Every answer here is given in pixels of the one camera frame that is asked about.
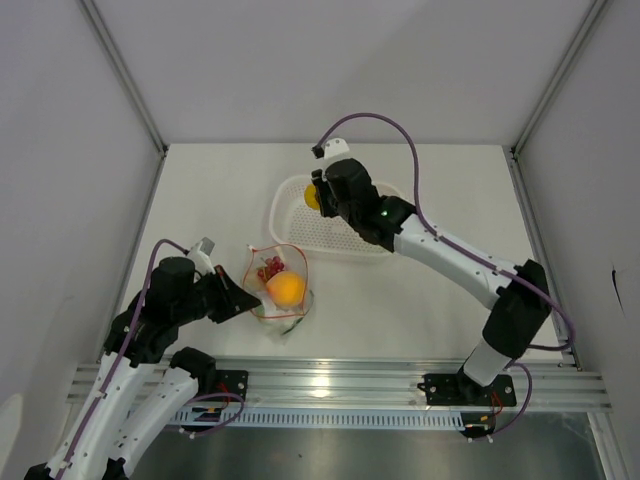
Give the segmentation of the yellow pear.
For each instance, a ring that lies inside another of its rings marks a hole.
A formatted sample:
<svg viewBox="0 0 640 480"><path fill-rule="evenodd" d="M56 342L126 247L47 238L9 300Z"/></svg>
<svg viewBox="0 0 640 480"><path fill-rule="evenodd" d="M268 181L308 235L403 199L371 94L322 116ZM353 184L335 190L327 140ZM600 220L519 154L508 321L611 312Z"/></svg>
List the yellow pear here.
<svg viewBox="0 0 640 480"><path fill-rule="evenodd" d="M304 191L305 204L316 211L320 210L320 203L317 196L316 187L313 184L309 184Z"/></svg>

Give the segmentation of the green leafy vegetable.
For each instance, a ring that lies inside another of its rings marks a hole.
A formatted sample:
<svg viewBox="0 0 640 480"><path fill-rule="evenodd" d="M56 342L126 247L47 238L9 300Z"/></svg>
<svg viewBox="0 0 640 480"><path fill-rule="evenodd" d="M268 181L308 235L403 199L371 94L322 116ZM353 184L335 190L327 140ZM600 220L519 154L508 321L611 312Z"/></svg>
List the green leafy vegetable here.
<svg viewBox="0 0 640 480"><path fill-rule="evenodd" d="M301 314L298 315L293 321L292 323L282 332L282 335L288 335L290 334L293 330L295 330L300 323L309 315L310 311L312 310L314 305L314 301L310 300L309 302L307 302L303 308L303 310L301 311Z"/></svg>

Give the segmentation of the red grape bunch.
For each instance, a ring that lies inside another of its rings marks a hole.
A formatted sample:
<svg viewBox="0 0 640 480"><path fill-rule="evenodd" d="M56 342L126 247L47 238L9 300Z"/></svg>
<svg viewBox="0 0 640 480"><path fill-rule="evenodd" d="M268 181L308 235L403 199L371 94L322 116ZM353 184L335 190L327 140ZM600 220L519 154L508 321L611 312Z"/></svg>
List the red grape bunch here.
<svg viewBox="0 0 640 480"><path fill-rule="evenodd" d="M264 283L268 282L277 274L283 272L286 267L279 256L263 258L263 265L257 268L257 276Z"/></svg>

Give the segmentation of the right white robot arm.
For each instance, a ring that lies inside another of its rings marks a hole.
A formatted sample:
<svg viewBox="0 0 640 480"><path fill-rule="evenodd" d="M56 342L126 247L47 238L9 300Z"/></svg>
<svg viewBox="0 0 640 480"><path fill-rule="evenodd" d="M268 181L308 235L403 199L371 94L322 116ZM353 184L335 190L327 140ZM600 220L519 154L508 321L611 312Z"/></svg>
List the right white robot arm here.
<svg viewBox="0 0 640 480"><path fill-rule="evenodd" d="M489 396L493 381L523 356L551 313L544 268L494 263L481 251L426 227L413 204L382 195L355 159L311 174L311 194L326 218L341 218L365 242L415 260L454 282L489 311L481 339L463 363L456 389L468 403Z"/></svg>

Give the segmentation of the clear orange zip top bag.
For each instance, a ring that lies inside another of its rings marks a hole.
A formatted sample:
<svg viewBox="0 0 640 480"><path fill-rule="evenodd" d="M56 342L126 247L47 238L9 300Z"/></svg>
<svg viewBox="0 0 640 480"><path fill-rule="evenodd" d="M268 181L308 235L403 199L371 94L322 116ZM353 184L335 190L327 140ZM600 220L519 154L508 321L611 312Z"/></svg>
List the clear orange zip top bag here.
<svg viewBox="0 0 640 480"><path fill-rule="evenodd" d="M290 243L248 251L242 287L259 300L250 313L271 341L284 343L314 306L307 256Z"/></svg>

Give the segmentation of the orange fruit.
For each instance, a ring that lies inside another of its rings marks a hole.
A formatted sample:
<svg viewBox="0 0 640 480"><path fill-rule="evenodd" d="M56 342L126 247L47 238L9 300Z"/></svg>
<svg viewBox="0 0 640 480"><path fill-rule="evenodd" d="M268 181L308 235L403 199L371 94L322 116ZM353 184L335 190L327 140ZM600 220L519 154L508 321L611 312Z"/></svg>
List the orange fruit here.
<svg viewBox="0 0 640 480"><path fill-rule="evenodd" d="M306 283L296 272L283 271L266 283L266 290L276 305L290 308L303 302Z"/></svg>

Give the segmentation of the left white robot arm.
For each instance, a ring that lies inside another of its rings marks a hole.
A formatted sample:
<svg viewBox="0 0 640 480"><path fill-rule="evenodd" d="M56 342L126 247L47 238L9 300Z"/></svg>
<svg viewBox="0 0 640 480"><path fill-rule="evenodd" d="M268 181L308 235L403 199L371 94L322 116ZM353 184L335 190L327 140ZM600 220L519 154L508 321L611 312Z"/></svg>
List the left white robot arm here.
<svg viewBox="0 0 640 480"><path fill-rule="evenodd" d="M193 347L173 354L159 385L132 405L181 327L208 318L224 323L260 301L220 265L198 274L187 257L150 264L141 291L112 322L99 373L71 431L28 479L127 479L170 418L192 400L243 397L220 387L215 359Z"/></svg>

